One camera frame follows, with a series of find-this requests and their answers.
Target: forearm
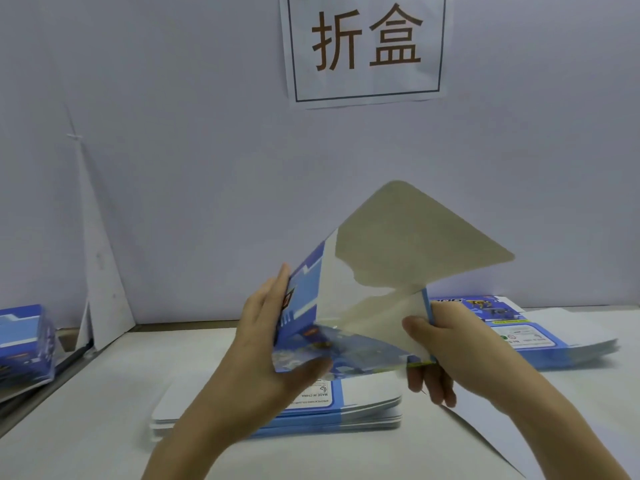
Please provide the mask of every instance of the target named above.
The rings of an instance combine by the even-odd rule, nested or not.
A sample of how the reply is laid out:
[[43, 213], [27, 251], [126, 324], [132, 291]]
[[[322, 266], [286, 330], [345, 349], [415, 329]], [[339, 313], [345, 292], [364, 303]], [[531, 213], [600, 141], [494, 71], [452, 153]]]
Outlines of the forearm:
[[143, 480], [201, 480], [228, 447], [217, 434], [208, 411], [192, 405], [174, 426], [170, 436], [156, 445]]
[[547, 480], [628, 480], [580, 412], [544, 379], [505, 412], [526, 439]]

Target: left hand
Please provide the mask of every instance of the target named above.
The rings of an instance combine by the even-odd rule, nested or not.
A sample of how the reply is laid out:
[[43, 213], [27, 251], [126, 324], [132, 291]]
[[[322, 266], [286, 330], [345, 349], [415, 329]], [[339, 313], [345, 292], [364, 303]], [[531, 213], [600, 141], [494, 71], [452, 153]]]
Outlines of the left hand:
[[289, 267], [284, 264], [277, 278], [247, 299], [236, 338], [189, 407], [203, 420], [204, 411], [211, 414], [215, 434], [226, 446], [265, 426], [331, 369], [327, 358], [311, 360], [292, 372], [278, 373], [273, 367], [273, 338], [288, 282]]

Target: chinese characters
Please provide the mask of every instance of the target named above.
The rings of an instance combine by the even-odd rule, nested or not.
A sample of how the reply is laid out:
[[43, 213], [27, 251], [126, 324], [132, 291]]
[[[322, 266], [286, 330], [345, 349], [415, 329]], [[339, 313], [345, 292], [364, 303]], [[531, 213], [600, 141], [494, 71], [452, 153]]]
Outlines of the chinese characters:
[[[326, 25], [324, 19], [324, 11], [319, 13], [319, 24], [317, 27], [312, 27], [313, 33], [320, 35], [320, 42], [313, 46], [314, 52], [320, 50], [321, 61], [320, 65], [316, 65], [318, 71], [326, 69], [327, 65], [327, 47], [334, 42], [333, 48], [333, 60], [329, 66], [330, 70], [335, 70], [340, 60], [340, 46], [343, 38], [348, 38], [349, 44], [349, 69], [355, 68], [355, 37], [362, 35], [362, 30], [344, 30], [341, 26], [341, 22], [347, 18], [352, 18], [359, 15], [358, 10], [352, 10], [333, 17], [333, 26]], [[380, 66], [388, 64], [406, 64], [406, 63], [418, 63], [421, 61], [420, 57], [416, 57], [415, 44], [400, 43], [397, 42], [411, 42], [413, 38], [413, 28], [407, 27], [407, 22], [420, 27], [422, 20], [415, 18], [405, 13], [398, 3], [395, 3], [391, 10], [382, 17], [378, 22], [374, 23], [369, 29], [373, 32], [380, 28], [382, 24], [385, 27], [400, 27], [402, 28], [386, 28], [380, 30], [380, 44], [382, 47], [376, 48], [376, 60], [370, 62], [370, 66]], [[334, 38], [328, 36], [331, 34], [335, 27]]]

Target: right hand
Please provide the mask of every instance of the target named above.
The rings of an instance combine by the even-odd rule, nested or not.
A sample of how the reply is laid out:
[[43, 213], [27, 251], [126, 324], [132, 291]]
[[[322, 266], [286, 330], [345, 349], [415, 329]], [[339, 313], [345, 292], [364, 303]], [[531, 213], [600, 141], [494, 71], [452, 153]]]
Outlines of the right hand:
[[504, 411], [526, 395], [542, 376], [504, 339], [462, 303], [432, 301], [435, 326], [423, 317], [407, 317], [404, 330], [438, 363], [407, 370], [409, 389], [422, 382], [432, 402], [455, 406], [453, 381]]

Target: finger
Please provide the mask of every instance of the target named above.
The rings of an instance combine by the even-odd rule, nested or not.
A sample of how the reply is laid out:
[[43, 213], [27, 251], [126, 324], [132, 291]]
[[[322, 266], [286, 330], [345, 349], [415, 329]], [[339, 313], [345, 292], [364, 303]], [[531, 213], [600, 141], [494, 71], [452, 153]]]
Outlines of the finger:
[[262, 309], [262, 304], [264, 303], [264, 299], [267, 297], [267, 293], [273, 286], [275, 278], [269, 278], [263, 284], [261, 284], [260, 288], [253, 293], [247, 300], [244, 302], [244, 307], [242, 309], [242, 315], [240, 316], [240, 323], [238, 323], [238, 328], [243, 327], [243, 323], [252, 323], [258, 317], [260, 310]]
[[289, 284], [289, 266], [283, 264], [278, 277], [273, 282], [271, 289], [264, 298], [262, 309], [258, 314], [257, 322], [263, 324], [268, 330], [275, 330], [278, 318], [282, 312], [282, 302]]
[[422, 390], [423, 374], [423, 367], [407, 367], [406, 382], [410, 391], [420, 392]]
[[430, 325], [429, 322], [422, 317], [406, 317], [402, 320], [402, 326], [409, 337], [414, 339], [430, 352], [436, 354], [435, 350], [432, 349], [435, 348], [436, 339], [441, 330]]
[[453, 391], [453, 379], [450, 375], [448, 375], [447, 371], [442, 371], [440, 382], [442, 384], [442, 391], [444, 393], [444, 403], [449, 408], [455, 408], [458, 402], [458, 396], [456, 396], [455, 391]]
[[329, 357], [318, 357], [305, 362], [291, 372], [278, 374], [284, 385], [287, 405], [291, 404], [304, 389], [329, 372], [332, 366], [333, 363]]
[[424, 385], [427, 386], [431, 402], [437, 405], [441, 405], [444, 400], [444, 391], [442, 390], [442, 382], [440, 381], [441, 375], [442, 368], [439, 365], [432, 363], [424, 366], [424, 372], [422, 374]]

